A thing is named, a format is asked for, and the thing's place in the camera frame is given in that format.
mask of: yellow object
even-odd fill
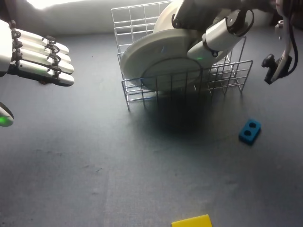
[[[173,222],[171,227],[212,227],[212,223],[208,214],[206,214],[195,218]]]

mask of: dish rack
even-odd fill
[[[119,64],[123,53],[130,45],[140,38],[152,34],[158,17],[171,2],[171,0],[161,1],[111,10],[115,25]],[[253,64],[253,60],[241,61],[245,43],[246,37],[243,37],[242,42],[239,42],[222,60],[209,69],[200,70],[199,77],[195,83],[188,83],[186,76],[184,87],[179,89],[184,92],[185,100],[190,93],[196,93],[200,96],[202,92],[209,92],[213,96],[215,91],[220,90],[226,95],[227,90],[231,87],[237,87],[242,92]],[[232,61],[235,58],[233,52],[237,52],[237,56],[239,57],[236,62]],[[160,76],[162,75],[152,77],[156,85],[157,78]],[[122,74],[121,84],[128,110],[130,110],[131,102],[143,101],[145,105],[146,100],[154,99],[158,103],[159,98],[162,96],[172,97],[172,94],[175,92],[172,86],[173,77],[174,75],[171,75],[171,90],[169,92],[160,92],[157,86],[156,91],[151,91],[144,87],[144,80],[151,80],[150,77],[126,79]],[[141,86],[133,85],[135,80],[137,81],[136,84],[141,84]]]

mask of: green light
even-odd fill
[[[10,124],[10,120],[7,117],[0,117],[0,124],[1,125],[8,125]]]

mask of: blue block with two holes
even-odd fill
[[[239,139],[244,143],[252,145],[261,131],[261,123],[249,119],[244,128],[239,133]]]

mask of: hole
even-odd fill
[[[248,130],[246,130],[246,131],[244,132],[244,135],[246,135],[246,136],[251,136],[251,132],[248,131]]]
[[[257,126],[257,125],[256,125],[255,123],[253,123],[253,122],[250,123],[250,127],[251,127],[251,128],[256,128],[256,126]]]

